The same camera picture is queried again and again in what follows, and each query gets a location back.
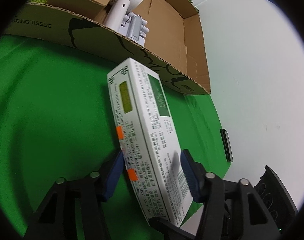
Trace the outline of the white green medicine box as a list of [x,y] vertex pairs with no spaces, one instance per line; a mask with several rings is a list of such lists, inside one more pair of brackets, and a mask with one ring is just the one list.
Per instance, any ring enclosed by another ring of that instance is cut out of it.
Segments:
[[144,217],[180,226],[193,199],[160,77],[128,58],[107,79],[125,167]]

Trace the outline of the white grey folding stand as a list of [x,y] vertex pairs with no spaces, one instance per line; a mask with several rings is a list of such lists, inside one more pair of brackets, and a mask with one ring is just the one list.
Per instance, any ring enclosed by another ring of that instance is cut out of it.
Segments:
[[147,28],[147,21],[140,15],[133,12],[126,14],[121,22],[119,33],[132,41],[144,46],[145,39],[150,29]]

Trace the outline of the white hair dryer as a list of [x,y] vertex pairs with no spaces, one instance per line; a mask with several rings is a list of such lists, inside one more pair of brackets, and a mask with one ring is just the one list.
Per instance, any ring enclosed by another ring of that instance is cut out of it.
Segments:
[[142,2],[143,0],[110,0],[109,4],[112,7],[104,21],[104,25],[119,32],[124,16],[132,12]]

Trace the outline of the large open cardboard box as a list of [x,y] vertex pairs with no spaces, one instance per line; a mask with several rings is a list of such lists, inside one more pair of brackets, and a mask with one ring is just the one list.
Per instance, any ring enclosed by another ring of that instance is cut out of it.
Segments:
[[5,32],[66,45],[114,63],[130,57],[181,94],[211,92],[200,16],[189,0],[27,2]]

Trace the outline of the black wall-mounted bar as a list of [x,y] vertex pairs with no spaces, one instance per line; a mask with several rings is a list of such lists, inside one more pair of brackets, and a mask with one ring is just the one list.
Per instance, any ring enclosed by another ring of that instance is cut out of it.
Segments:
[[228,137],[228,132],[226,131],[226,129],[221,128],[220,134],[221,134],[221,139],[222,139],[224,150],[225,150],[226,160],[227,160],[227,162],[232,163],[233,155],[232,155],[230,140]]

